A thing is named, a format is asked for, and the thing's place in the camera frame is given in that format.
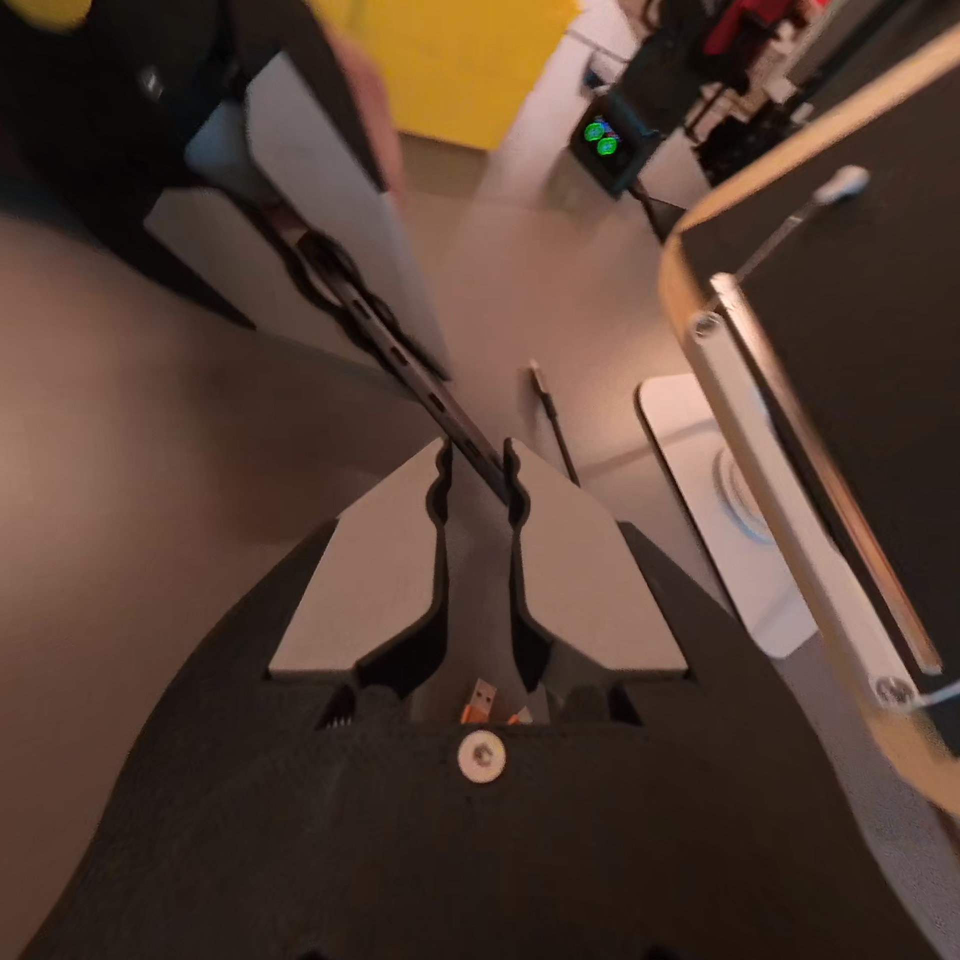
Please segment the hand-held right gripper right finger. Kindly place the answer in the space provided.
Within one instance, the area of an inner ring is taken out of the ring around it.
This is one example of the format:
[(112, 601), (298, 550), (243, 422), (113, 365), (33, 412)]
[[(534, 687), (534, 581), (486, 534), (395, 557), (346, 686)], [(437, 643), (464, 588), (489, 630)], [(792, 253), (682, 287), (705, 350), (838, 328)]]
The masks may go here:
[(679, 679), (688, 660), (614, 516), (517, 438), (508, 482), (513, 661), (528, 691)]

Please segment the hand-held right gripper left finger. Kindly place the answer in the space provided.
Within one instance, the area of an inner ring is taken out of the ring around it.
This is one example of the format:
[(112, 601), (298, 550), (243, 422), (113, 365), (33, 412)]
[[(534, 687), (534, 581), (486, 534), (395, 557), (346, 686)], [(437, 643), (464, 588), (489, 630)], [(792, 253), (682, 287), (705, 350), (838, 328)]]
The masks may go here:
[(337, 517), (270, 660), (273, 680), (419, 687), (447, 651), (450, 442), (437, 438)]

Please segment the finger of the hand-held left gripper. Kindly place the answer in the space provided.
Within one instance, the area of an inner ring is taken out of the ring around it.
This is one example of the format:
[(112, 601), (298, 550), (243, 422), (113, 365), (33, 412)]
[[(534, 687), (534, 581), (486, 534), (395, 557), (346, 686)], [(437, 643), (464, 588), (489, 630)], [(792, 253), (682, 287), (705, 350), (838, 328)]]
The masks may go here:
[(188, 140), (187, 168), (241, 199), (281, 200), (350, 258), (429, 368), (450, 380), (450, 352), (402, 216), (375, 185), (288, 52), (274, 54), (239, 102), (222, 100)]
[(327, 234), (290, 244), (258, 207), (211, 188), (165, 190), (144, 227), (259, 333), (424, 397), (424, 351)]

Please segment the grey usb hub with cable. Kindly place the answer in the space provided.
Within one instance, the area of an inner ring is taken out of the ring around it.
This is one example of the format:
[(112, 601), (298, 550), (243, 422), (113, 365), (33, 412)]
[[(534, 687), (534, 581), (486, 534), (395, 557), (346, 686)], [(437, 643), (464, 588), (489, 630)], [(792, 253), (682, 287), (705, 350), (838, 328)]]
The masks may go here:
[(346, 328), (430, 414), (466, 461), (503, 502), (509, 485), (502, 455), (447, 389), (438, 368), (400, 328), (390, 309), (372, 294), (354, 261), (330, 237), (307, 231), (296, 250), (318, 280), (337, 299)]

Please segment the yellow plastic bin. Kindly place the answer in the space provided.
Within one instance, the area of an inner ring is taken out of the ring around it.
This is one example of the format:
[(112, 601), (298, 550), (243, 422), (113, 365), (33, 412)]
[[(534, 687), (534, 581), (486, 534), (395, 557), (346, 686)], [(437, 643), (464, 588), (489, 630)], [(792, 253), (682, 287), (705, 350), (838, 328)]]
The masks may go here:
[(378, 67), (408, 135), (497, 150), (576, 1), (313, 1)]

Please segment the person's left hand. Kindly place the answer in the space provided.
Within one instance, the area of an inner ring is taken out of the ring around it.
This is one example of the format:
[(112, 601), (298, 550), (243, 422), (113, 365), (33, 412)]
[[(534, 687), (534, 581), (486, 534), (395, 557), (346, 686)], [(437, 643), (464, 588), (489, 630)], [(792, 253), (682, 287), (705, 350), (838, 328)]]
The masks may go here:
[(323, 31), (346, 78), (390, 199), (403, 210), (406, 180), (402, 141), (384, 78), (374, 60), (348, 36), (330, 26)]

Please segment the small display with green circles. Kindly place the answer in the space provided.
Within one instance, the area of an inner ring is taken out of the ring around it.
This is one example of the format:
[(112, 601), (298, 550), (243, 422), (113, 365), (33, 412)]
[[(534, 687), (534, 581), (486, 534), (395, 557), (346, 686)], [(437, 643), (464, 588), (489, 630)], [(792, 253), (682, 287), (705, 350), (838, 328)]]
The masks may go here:
[(604, 192), (616, 199), (632, 187), (664, 139), (629, 103), (608, 92), (590, 101), (568, 147)]

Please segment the dark background furniture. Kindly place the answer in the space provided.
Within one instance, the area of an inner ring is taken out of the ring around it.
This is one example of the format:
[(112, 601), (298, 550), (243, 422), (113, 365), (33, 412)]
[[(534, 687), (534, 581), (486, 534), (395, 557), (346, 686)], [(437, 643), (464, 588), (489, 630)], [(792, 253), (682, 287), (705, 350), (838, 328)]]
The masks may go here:
[(740, 41), (726, 54), (700, 51), (705, 34), (725, 2), (644, 2), (648, 34), (609, 92), (629, 104), (645, 121), (664, 134), (660, 144), (681, 128), (703, 101), (705, 88), (716, 96), (748, 97), (760, 79), (759, 61), (775, 42), (782, 27), (805, 30), (812, 12), (828, 2), (793, 2), (789, 14), (767, 37)]

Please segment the red cloth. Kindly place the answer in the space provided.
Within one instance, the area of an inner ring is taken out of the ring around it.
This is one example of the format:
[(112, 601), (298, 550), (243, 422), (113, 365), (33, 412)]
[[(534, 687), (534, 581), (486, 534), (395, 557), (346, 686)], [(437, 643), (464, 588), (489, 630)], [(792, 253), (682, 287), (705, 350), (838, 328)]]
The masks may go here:
[(710, 22), (700, 51), (707, 56), (720, 56), (738, 42), (767, 38), (789, 15), (792, 6), (791, 1), (725, 2)]

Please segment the thin metal rod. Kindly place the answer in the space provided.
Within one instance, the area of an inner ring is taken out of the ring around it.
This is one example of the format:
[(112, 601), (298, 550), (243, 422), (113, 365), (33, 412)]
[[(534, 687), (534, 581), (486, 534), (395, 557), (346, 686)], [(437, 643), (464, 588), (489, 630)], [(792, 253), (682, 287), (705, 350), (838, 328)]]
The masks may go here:
[(778, 247), (782, 246), (801, 227), (818, 217), (822, 212), (846, 204), (857, 198), (869, 186), (871, 173), (864, 167), (848, 164), (834, 174), (808, 197), (806, 202), (789, 214), (782, 223), (757, 247), (733, 274), (737, 282), (743, 282), (758, 270)]

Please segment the white bracket bar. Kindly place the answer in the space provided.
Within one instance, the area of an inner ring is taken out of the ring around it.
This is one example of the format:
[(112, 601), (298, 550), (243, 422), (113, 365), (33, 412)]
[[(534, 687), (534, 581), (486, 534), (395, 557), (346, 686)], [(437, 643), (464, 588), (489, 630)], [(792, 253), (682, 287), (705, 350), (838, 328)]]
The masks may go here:
[(789, 462), (734, 328), (724, 313), (690, 318), (692, 366), (750, 493), (818, 630), (851, 654), (861, 685), (888, 712), (929, 710), (958, 697), (958, 682), (918, 689), (846, 559)]

